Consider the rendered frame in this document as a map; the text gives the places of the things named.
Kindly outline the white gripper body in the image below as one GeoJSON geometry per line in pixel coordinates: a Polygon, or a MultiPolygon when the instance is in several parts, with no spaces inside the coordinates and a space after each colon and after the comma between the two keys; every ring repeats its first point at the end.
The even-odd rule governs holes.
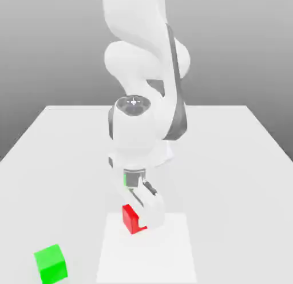
{"type": "Polygon", "coordinates": [[[159,193],[152,194],[146,187],[125,190],[125,200],[138,215],[140,227],[155,229],[164,224],[165,204],[159,193]]]}

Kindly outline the small red cube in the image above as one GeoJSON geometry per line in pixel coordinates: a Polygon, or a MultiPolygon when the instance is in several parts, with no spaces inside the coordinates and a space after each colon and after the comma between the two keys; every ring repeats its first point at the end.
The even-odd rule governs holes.
{"type": "Polygon", "coordinates": [[[147,229],[147,226],[140,227],[139,216],[129,204],[122,206],[122,219],[131,234],[136,234],[147,229]]]}

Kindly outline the small green cube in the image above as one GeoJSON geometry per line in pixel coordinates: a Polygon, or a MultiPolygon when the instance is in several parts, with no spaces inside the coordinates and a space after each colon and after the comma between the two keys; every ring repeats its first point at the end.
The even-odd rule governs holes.
{"type": "Polygon", "coordinates": [[[42,284],[55,284],[68,277],[66,260],[58,244],[34,253],[42,284]]]}

